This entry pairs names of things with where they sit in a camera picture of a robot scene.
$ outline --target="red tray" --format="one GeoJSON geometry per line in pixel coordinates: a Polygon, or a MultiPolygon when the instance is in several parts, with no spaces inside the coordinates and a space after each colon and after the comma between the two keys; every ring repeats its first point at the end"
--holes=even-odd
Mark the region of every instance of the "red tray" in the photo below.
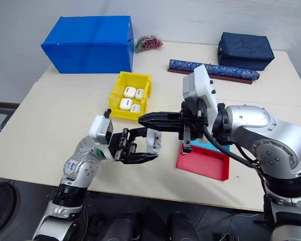
{"type": "Polygon", "coordinates": [[[177,158],[177,168],[220,181],[229,179],[230,158],[228,156],[193,145],[191,153],[182,154],[182,147],[183,145],[177,158]]]}

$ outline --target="white wall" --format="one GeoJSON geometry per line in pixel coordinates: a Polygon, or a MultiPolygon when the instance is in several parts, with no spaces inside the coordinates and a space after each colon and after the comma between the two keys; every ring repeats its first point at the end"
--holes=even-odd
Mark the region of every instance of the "white wall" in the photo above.
{"type": "Polygon", "coordinates": [[[40,44],[60,16],[93,15],[130,15],[135,37],[166,41],[266,35],[301,77],[301,0],[0,0],[0,101],[21,102],[49,66],[40,44]]]}

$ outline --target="floor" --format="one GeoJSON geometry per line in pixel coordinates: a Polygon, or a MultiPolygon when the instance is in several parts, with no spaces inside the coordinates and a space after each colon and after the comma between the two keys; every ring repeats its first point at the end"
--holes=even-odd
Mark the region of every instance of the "floor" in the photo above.
{"type": "MultiPolygon", "coordinates": [[[[56,187],[39,184],[10,181],[17,191],[19,199],[15,215],[0,232],[0,240],[30,240],[56,187]]],[[[143,216],[142,240],[166,240],[166,220],[170,213],[180,211],[188,216],[194,225],[200,240],[219,240],[221,233],[228,229],[237,234],[239,240],[269,240],[271,230],[254,220],[263,220],[263,214],[240,213],[239,210],[209,207],[198,204],[165,201],[126,195],[89,192],[87,196],[88,215],[98,214],[106,219],[99,231],[105,231],[107,225],[120,214],[133,212],[143,216]]],[[[91,228],[86,236],[88,240],[100,240],[93,235],[91,228]]]]}

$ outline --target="wooden stick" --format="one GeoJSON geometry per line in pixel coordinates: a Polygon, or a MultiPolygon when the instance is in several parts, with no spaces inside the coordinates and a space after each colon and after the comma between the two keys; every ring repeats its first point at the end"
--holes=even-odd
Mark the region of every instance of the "wooden stick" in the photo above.
{"type": "MultiPolygon", "coordinates": [[[[191,71],[179,70],[179,69],[168,69],[167,71],[172,72],[172,73],[178,73],[178,74],[190,74],[190,73],[192,73],[191,71]]],[[[239,79],[239,78],[233,78],[233,77],[227,77],[227,76],[221,76],[221,75],[214,75],[214,74],[209,74],[209,76],[212,79],[221,79],[221,80],[227,80],[227,81],[244,83],[244,84],[252,84],[253,83],[253,80],[250,80],[250,79],[239,79]]]]}

